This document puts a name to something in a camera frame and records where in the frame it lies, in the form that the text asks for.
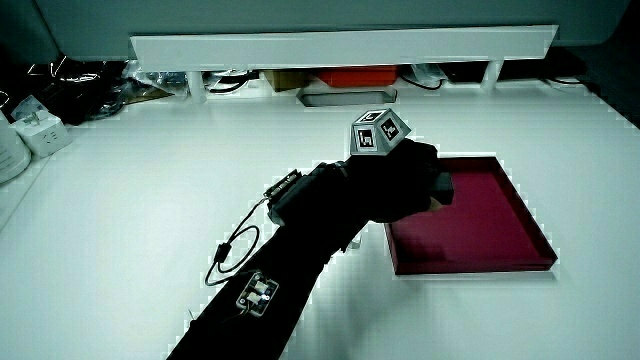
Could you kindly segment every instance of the white container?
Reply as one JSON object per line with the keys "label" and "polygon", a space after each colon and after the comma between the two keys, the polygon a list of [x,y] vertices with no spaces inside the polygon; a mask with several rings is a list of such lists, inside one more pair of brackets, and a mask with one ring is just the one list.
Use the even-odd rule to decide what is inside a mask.
{"label": "white container", "polygon": [[18,176],[31,162],[31,151],[0,112],[0,183]]}
{"label": "white container", "polygon": [[20,119],[13,124],[16,132],[31,151],[45,157],[71,144],[71,136],[57,116],[40,110],[35,116]]}

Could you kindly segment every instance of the red tray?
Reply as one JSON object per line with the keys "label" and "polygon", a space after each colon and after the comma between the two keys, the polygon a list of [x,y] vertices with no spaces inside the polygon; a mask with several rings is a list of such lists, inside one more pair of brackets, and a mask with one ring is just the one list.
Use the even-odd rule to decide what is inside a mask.
{"label": "red tray", "polygon": [[495,157],[440,164],[451,205],[385,225],[396,274],[549,270],[557,256]]}
{"label": "red tray", "polygon": [[321,69],[316,76],[331,87],[388,86],[398,79],[398,66],[356,66]]}

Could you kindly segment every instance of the white tabletop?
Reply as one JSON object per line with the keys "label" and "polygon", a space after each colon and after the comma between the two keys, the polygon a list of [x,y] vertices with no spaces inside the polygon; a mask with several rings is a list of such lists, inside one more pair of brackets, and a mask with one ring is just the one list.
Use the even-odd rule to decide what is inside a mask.
{"label": "white tabletop", "polygon": [[[202,278],[217,243],[293,168],[345,159],[375,107],[167,98],[71,129],[0,232],[2,357],[165,358],[215,295]],[[581,86],[537,81],[401,87],[390,107],[443,155],[496,153],[559,261],[547,276],[397,277],[369,224],[282,358],[637,357],[639,131]],[[275,228],[253,219],[263,244]]]}

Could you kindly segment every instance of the black glove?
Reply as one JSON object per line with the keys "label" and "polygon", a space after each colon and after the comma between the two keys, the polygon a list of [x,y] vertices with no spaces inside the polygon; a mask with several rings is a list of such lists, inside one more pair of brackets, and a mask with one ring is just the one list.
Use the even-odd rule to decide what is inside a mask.
{"label": "black glove", "polygon": [[356,211],[379,223],[427,211],[428,188],[440,173],[437,155],[433,145],[404,139],[386,156],[349,158],[346,168]]}

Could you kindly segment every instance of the tray rim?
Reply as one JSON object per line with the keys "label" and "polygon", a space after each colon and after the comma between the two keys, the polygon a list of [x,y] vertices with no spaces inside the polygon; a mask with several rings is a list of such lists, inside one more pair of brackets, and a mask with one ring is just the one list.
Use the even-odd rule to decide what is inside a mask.
{"label": "tray rim", "polygon": [[[522,199],[518,191],[516,191],[516,188],[512,182],[512,177],[505,172],[503,168],[504,161],[500,161],[495,152],[440,153],[439,159],[442,160],[440,161],[440,167],[442,171],[448,171],[449,169],[452,169],[452,168],[455,169],[455,166],[452,167],[452,163],[455,163],[457,161],[462,162],[467,160],[477,160],[478,164],[482,164],[482,162],[484,161],[484,164],[482,164],[481,167],[483,166],[484,169],[489,170],[489,172],[493,175],[495,181],[500,186],[503,195],[509,202],[509,205],[511,206],[511,210],[518,218],[520,225],[525,229],[527,234],[529,234],[529,237],[531,239],[531,244],[534,246],[534,248],[538,253],[539,261],[537,263],[531,262],[531,265],[544,266],[545,269],[543,271],[549,270],[551,266],[553,266],[553,264],[558,260],[557,254],[555,253],[551,244],[549,243],[549,239],[547,239],[544,232],[540,228],[540,225],[537,223],[537,221],[529,211],[529,208],[524,203],[524,200]],[[462,169],[462,171],[458,171],[456,169],[451,172],[454,173],[454,172],[472,172],[472,171],[478,171],[478,168]],[[407,270],[404,269],[406,266],[422,265],[423,267],[427,267],[428,266],[427,262],[419,262],[419,261],[400,262],[399,261],[397,256],[395,238],[393,236],[392,227],[393,227],[393,223],[385,224],[385,234],[389,243],[389,250],[391,252],[394,272],[396,273],[396,275],[416,274],[416,273],[407,272]],[[463,264],[471,264],[471,263],[473,262],[463,262]],[[539,269],[538,270],[523,269],[523,270],[515,270],[514,272],[519,272],[519,271],[540,271],[540,270]]]}

